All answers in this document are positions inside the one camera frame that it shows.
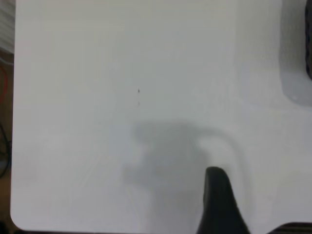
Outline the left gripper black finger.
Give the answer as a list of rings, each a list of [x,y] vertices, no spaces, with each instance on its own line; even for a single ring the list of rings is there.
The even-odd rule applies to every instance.
[[[248,234],[239,211],[230,179],[219,167],[205,171],[203,214],[198,234]]]

